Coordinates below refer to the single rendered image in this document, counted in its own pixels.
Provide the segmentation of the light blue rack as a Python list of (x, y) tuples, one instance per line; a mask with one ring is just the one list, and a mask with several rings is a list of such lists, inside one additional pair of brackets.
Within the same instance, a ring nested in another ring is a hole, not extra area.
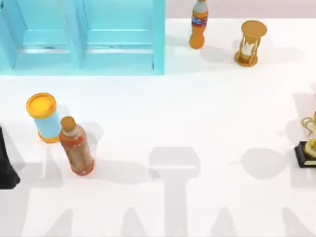
[(165, 0), (0, 0), (0, 75), (161, 75)]

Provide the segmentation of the brown tea bottle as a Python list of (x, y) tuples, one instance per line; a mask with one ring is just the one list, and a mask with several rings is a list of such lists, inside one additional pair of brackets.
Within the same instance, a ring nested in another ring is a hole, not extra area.
[(79, 176), (89, 174), (94, 168), (94, 158), (84, 128), (71, 116), (63, 117), (60, 123), (59, 140), (66, 152), (71, 170)]

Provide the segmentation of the wooden hourglass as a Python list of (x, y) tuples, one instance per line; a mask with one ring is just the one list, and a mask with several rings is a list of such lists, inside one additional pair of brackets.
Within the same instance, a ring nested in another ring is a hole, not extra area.
[(234, 55), (235, 62), (242, 67), (253, 67), (258, 62), (257, 50), (267, 27), (257, 20), (247, 20), (241, 26), (242, 39)]

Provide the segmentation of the orange soda bottle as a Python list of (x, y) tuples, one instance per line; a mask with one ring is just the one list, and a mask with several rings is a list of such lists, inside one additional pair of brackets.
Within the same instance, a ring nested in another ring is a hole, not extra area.
[(189, 45), (193, 49), (200, 49), (204, 45), (204, 32), (208, 20), (208, 6), (206, 0), (197, 0), (192, 11), (192, 33)]

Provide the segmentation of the gold trophy on black base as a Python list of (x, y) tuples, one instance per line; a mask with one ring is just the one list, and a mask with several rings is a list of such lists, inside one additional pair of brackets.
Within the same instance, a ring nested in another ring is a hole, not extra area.
[(301, 125), (308, 131), (309, 139), (294, 148), (297, 163), (300, 168), (316, 168), (316, 111), (312, 117), (301, 119)]

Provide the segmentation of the blue can with orange lid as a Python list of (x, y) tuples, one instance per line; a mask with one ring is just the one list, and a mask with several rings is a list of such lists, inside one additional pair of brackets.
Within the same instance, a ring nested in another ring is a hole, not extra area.
[(39, 138), (43, 142), (59, 142), (60, 116), (53, 95), (44, 92), (32, 95), (26, 102), (26, 110), (33, 118)]

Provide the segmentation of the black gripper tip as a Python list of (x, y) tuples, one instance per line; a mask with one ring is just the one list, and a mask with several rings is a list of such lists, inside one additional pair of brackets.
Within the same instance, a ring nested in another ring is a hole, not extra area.
[(0, 127), (0, 190), (12, 190), (20, 183), (7, 155), (2, 128)]

